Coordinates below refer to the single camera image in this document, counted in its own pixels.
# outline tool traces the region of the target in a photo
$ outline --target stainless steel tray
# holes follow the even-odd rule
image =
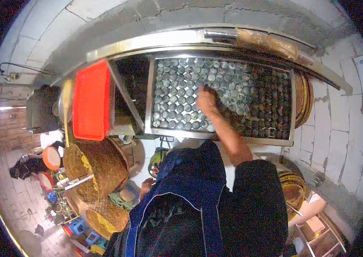
[[[224,57],[220,57],[217,55],[210,55],[210,54],[203,54],[203,52],[197,51],[197,52],[187,52],[185,54],[157,54],[153,55],[150,59],[150,67],[149,67],[149,80],[148,80],[148,87],[147,87],[147,105],[146,105],[146,118],[145,118],[145,127],[144,132],[146,134],[157,134],[157,135],[163,135],[163,136],[177,136],[177,137],[183,137],[183,138],[197,138],[197,139],[213,139],[217,140],[217,135],[215,132],[213,132],[213,129],[211,127],[211,124],[208,128],[203,129],[200,128],[199,130],[186,130],[186,129],[170,129],[170,128],[163,128],[163,127],[154,127],[153,126],[153,113],[154,113],[154,93],[155,93],[155,81],[157,73],[157,66],[156,62],[158,62],[160,59],[168,59],[168,58],[185,58],[187,60],[192,58],[207,58],[207,59],[214,59],[214,60],[222,60],[227,62],[236,62],[236,63],[247,63],[244,60],[237,60],[237,59],[230,59]],[[251,143],[260,143],[260,144],[266,144],[266,145],[277,145],[277,146],[292,146],[293,145],[293,136],[294,136],[294,127],[295,127],[295,81],[294,81],[294,72],[293,70],[284,70],[272,66],[267,66],[265,64],[259,64],[259,63],[249,63],[251,65],[257,65],[260,67],[267,67],[269,69],[274,69],[279,72],[285,72],[290,76],[291,79],[291,115],[289,117],[290,122],[290,128],[287,130],[288,135],[286,136],[287,139],[276,139],[274,137],[267,137],[267,138],[255,138],[255,137],[245,137],[245,139],[248,142]]]

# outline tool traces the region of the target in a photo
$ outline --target plastic stool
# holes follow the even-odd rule
[[[96,243],[96,241],[99,239],[100,235],[97,234],[95,231],[92,231],[89,236],[86,238],[85,242],[88,245],[93,245],[94,243]]]
[[[76,235],[81,235],[85,231],[85,220],[82,218],[77,218],[69,223],[69,228],[72,233],[75,233]]]
[[[103,238],[103,239],[101,239],[100,240],[100,242],[99,242],[99,246],[101,247],[101,248],[103,248],[103,249],[105,249],[106,250],[106,248],[107,248],[107,244],[109,243],[109,241],[107,241],[107,239],[105,239],[105,238]]]

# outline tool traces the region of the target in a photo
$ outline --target black shirt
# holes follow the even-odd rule
[[[138,229],[136,256],[205,256],[200,212],[173,194],[156,197]],[[233,192],[218,205],[226,256],[279,256],[287,239],[287,212],[277,169],[264,160],[236,167]],[[112,234],[103,257],[125,256],[130,224]]]

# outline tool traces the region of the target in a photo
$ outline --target woven bamboo basket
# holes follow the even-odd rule
[[[76,212],[80,213],[99,202],[99,194],[94,189],[93,181],[88,180],[66,193],[67,203]]]
[[[126,184],[129,170],[126,158],[114,142],[80,140],[79,149],[86,155],[94,174],[95,189],[100,198]]]
[[[83,153],[73,143],[70,144],[70,147],[66,147],[63,152],[63,165],[70,181],[84,177],[89,173],[89,169],[83,165],[82,156]]]
[[[112,233],[121,232],[128,220],[129,211],[115,205],[110,199],[100,201],[86,210],[87,222],[97,233],[110,239]]]

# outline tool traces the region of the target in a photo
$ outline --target woman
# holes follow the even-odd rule
[[[212,141],[164,158],[157,181],[146,180],[130,222],[113,233],[104,257],[279,256],[287,239],[286,204],[276,167],[253,160],[242,137],[199,88],[198,107],[212,121],[236,167],[231,193]]]
[[[56,141],[50,145],[51,147],[64,147],[64,144],[60,141]],[[48,168],[43,161],[42,153],[39,155],[36,154],[24,154],[20,157],[20,159],[16,162],[15,166],[9,169],[11,178],[21,178],[25,179],[30,176],[37,178],[37,173],[46,172]]]

